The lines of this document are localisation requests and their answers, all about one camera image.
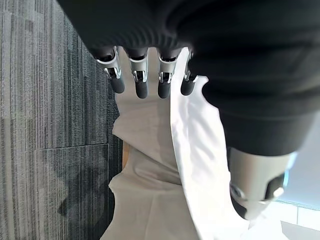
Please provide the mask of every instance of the ribbed rubber cover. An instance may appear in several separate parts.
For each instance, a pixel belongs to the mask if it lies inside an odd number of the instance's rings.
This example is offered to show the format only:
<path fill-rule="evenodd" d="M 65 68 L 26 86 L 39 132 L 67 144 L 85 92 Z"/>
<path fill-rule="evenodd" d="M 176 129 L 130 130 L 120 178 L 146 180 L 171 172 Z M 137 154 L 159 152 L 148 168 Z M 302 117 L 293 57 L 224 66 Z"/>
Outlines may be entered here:
<path fill-rule="evenodd" d="M 231 147 L 287 154 L 320 108 L 318 0 L 58 1 L 96 58 L 114 45 L 192 48 Z"/>

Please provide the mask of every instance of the white fabric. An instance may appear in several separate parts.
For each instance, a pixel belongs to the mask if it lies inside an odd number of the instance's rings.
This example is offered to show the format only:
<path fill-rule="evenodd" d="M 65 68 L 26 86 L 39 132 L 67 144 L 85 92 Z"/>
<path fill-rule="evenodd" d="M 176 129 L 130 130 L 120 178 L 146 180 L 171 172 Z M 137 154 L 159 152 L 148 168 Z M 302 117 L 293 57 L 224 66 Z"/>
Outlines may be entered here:
<path fill-rule="evenodd" d="M 113 133 L 131 148 L 126 167 L 109 185 L 115 211 L 101 239 L 286 239 L 280 221 L 262 217 L 250 224 L 234 211 L 219 112 L 201 94 L 207 79 L 199 79 L 190 96 L 180 94 L 187 49 L 179 56 L 170 99 L 157 96 L 156 51 L 149 55 L 145 100 L 135 96 L 128 64 L 123 68 L 126 91 L 117 95 Z"/>

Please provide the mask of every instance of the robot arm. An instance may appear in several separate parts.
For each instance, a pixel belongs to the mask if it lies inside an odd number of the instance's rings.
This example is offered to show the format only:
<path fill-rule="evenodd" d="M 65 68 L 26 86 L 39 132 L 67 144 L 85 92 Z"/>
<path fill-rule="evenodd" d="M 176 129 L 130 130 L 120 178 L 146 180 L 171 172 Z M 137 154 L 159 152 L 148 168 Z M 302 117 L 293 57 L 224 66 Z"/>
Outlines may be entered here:
<path fill-rule="evenodd" d="M 117 93 L 124 86 L 114 46 L 126 50 L 140 98 L 148 94 L 148 47 L 158 48 L 162 98 L 189 47 L 181 91 L 190 94 L 197 75 L 209 79 L 202 93 L 220 111 L 235 210 L 255 218 L 283 192 L 320 108 L 320 1 L 58 2 Z"/>

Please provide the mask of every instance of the floor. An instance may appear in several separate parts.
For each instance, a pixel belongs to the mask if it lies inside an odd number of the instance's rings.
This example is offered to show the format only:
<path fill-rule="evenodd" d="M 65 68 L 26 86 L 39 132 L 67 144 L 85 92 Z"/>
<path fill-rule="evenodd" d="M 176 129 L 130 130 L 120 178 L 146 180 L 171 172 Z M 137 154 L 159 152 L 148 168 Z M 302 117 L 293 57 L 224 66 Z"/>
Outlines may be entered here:
<path fill-rule="evenodd" d="M 1 1 L 0 37 L 0 239 L 99 239 L 122 168 L 106 77 L 54 0 Z"/>

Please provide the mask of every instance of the black fingertip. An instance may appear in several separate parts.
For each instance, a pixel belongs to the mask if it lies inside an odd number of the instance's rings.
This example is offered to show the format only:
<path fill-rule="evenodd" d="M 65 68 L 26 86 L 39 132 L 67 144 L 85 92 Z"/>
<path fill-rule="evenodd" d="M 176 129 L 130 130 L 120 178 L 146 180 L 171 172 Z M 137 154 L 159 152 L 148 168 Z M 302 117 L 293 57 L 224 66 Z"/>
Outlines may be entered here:
<path fill-rule="evenodd" d="M 125 82 L 122 77 L 111 78 L 110 83 L 115 93 L 122 94 L 125 91 Z"/>
<path fill-rule="evenodd" d="M 181 93 L 184 96 L 190 95 L 195 88 L 195 82 L 183 80 L 181 84 Z"/>
<path fill-rule="evenodd" d="M 166 99 L 170 95 L 171 84 L 170 83 L 161 83 L 158 84 L 158 95 L 162 99 Z"/>
<path fill-rule="evenodd" d="M 148 82 L 135 82 L 135 92 L 136 95 L 140 98 L 140 99 L 145 99 L 148 96 Z"/>

